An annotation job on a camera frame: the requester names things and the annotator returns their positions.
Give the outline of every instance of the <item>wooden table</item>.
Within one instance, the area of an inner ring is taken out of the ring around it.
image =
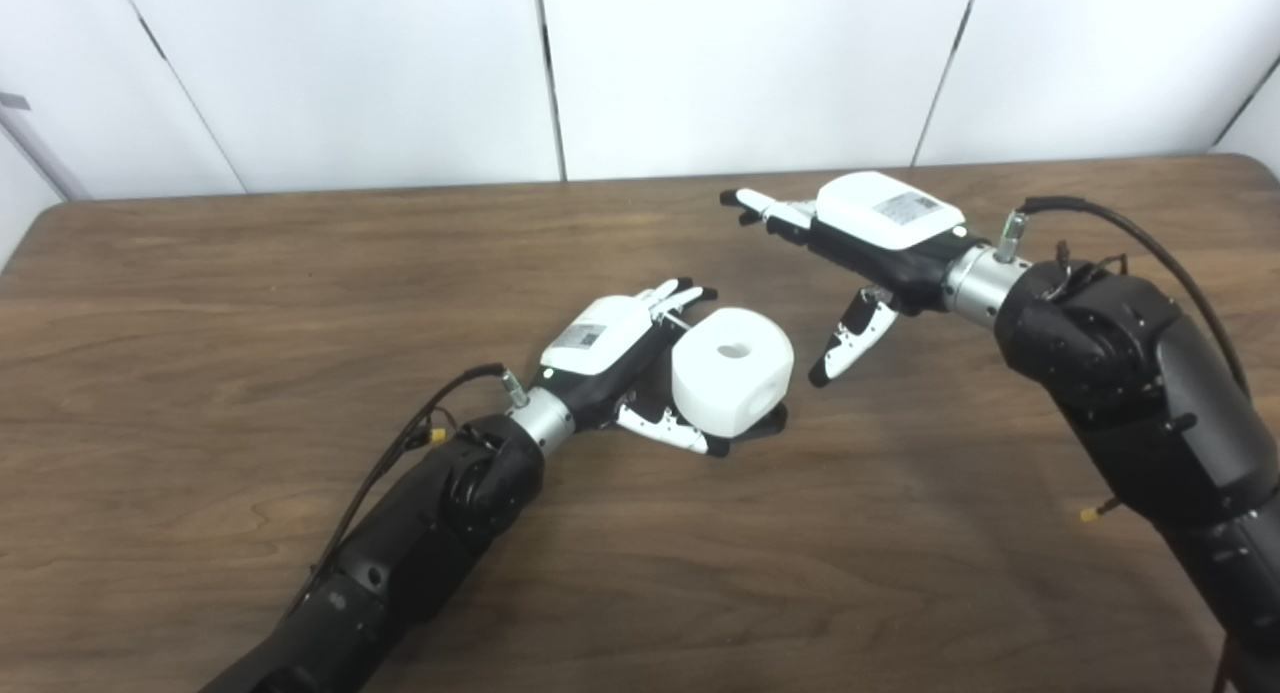
[[[1133,215],[1197,274],[1280,421],[1280,190],[1261,165],[892,173],[989,234],[1034,193]],[[675,274],[791,334],[786,434],[726,460],[575,438],[370,690],[1206,690],[1211,616],[1138,516],[1076,520],[1107,491],[989,333],[904,320],[846,378],[804,380],[861,282],[739,229],[717,193],[832,177],[46,213],[0,277],[0,690],[198,688],[273,626],[426,395],[475,363],[530,371],[593,298]],[[1126,250],[1181,296],[1093,219],[1037,219],[1025,255],[1060,237]]]

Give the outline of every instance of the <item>barcode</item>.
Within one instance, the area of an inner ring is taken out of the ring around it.
[[[924,218],[924,215],[932,214],[933,209],[937,208],[941,208],[937,201],[922,196],[915,191],[909,191],[883,201],[877,205],[874,210],[884,218],[892,220],[892,223],[906,225],[918,218]]]

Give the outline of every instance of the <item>white panel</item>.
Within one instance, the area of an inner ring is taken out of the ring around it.
[[[1251,155],[1280,177],[1280,73],[1272,73],[1215,152]]]
[[[0,269],[31,222],[61,197],[0,129]]]
[[[1280,54],[1280,0],[974,0],[918,163],[1203,152]]]
[[[969,0],[544,0],[571,179],[905,165]]]
[[[535,0],[133,0],[251,191],[558,179]]]
[[[0,109],[77,197],[243,192],[128,0],[0,0]]]

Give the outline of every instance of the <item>label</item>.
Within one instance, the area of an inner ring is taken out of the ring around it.
[[[577,348],[580,351],[590,350],[600,338],[600,333],[604,333],[604,325],[593,323],[575,323],[564,329],[559,334],[559,338],[552,343],[553,348]]]
[[[924,218],[924,215],[932,214],[933,210],[942,208],[937,201],[931,200],[915,191],[908,191],[905,193],[899,193],[887,201],[881,202],[872,210],[883,215],[884,218],[897,223],[900,225],[906,225],[915,219]]]

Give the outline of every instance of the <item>black cable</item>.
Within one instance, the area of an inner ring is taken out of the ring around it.
[[[447,409],[444,406],[435,406],[435,410],[438,410],[442,414],[444,414],[444,420],[449,421],[449,429],[452,429],[454,433],[457,433],[458,432],[458,419],[453,418],[453,414],[449,412],[449,409]]]
[[[1222,655],[1217,658],[1217,670],[1213,673],[1213,687],[1210,688],[1210,693],[1224,693],[1226,690],[1226,657],[1229,656],[1230,647],[1231,639],[1225,638],[1222,640]]]
[[[383,451],[383,455],[379,456],[378,462],[374,464],[374,468],[370,469],[369,475],[366,475],[365,480],[360,484],[360,488],[352,497],[351,503],[347,505],[347,510],[343,511],[342,519],[338,520],[338,525],[337,528],[334,528],[333,535],[330,535],[329,542],[325,543],[324,552],[320,553],[320,560],[316,561],[316,565],[311,566],[311,573],[310,575],[307,575],[306,583],[303,583],[302,588],[298,589],[298,593],[293,597],[293,601],[289,603],[289,607],[284,610],[284,615],[280,617],[282,621],[289,617],[289,615],[292,615],[293,611],[297,610],[298,605],[302,602],[302,598],[307,596],[311,588],[316,584],[316,580],[319,580],[320,576],[329,569],[329,565],[333,562],[332,558],[334,551],[338,551],[338,544],[342,543],[343,537],[347,534],[347,529],[351,526],[351,520],[356,518],[356,512],[360,511],[360,505],[364,503],[365,497],[369,496],[369,489],[372,488],[374,483],[378,483],[378,479],[385,475],[387,471],[390,470],[393,465],[396,465],[396,461],[398,461],[404,452],[404,443],[417,430],[417,428],[420,428],[420,425],[424,421],[430,421],[431,412],[436,410],[439,402],[443,401],[444,397],[448,396],[448,393],[452,393],[453,388],[457,388],[458,386],[462,386],[468,380],[475,380],[476,378],[500,377],[503,374],[503,370],[507,370],[507,368],[500,363],[490,363],[488,365],[476,365],[476,368],[468,368],[467,370],[462,371],[461,375],[445,383],[439,391],[435,392],[434,396],[429,398],[429,401],[422,404],[422,407],[420,407],[420,410],[417,410],[416,414],[413,414],[413,418],[408,419],[408,423],[406,423],[404,428],[402,428],[401,432],[396,436],[396,439],[392,441],[392,444],[388,446],[385,451]],[[453,415],[448,412],[445,412],[445,415],[448,416],[451,424],[454,425],[456,430],[457,420],[454,420]]]
[[[1120,215],[1115,210],[1103,208],[1098,204],[1089,202],[1084,199],[1074,199],[1070,196],[1039,196],[1027,199],[1019,209],[1019,211],[1027,215],[1033,215],[1037,213],[1043,213],[1048,210],[1071,210],[1078,213],[1088,213],[1097,215],[1098,218],[1111,223],[1112,225],[1120,228],[1139,243],[1142,247],[1147,249],[1151,255],[1156,256],[1156,260],[1165,265],[1174,278],[1187,289],[1187,295],[1192,297],[1199,310],[1204,323],[1208,325],[1210,332],[1213,334],[1213,339],[1217,341],[1217,347],[1222,351],[1222,357],[1226,360],[1226,368],[1231,371],[1231,378],[1235,379],[1235,384],[1240,387],[1240,392],[1244,397],[1249,397],[1249,382],[1244,375],[1244,366],[1240,365],[1240,356],[1235,352],[1235,346],[1231,343],[1230,336],[1226,334],[1226,328],[1222,327],[1221,319],[1213,311],[1213,306],[1208,302],[1204,292],[1192,278],[1190,273],[1178,259],[1175,259],[1164,246],[1161,246],[1156,238],[1152,238],[1149,233],[1139,228],[1137,223],[1129,220],[1124,215]]]

